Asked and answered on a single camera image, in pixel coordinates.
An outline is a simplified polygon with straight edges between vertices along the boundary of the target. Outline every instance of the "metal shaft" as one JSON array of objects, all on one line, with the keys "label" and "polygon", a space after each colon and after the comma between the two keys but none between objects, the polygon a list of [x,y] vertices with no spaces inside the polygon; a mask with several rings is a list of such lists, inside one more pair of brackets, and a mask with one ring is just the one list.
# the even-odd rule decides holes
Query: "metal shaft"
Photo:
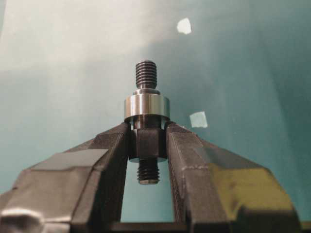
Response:
[{"label": "metal shaft", "polygon": [[[136,86],[138,89],[146,89],[147,93],[148,89],[156,88],[156,65],[154,62],[145,60],[136,64]],[[134,117],[133,124],[134,129],[161,128],[161,116],[139,115]],[[140,184],[158,183],[158,171],[156,158],[140,158],[138,182]]]}]

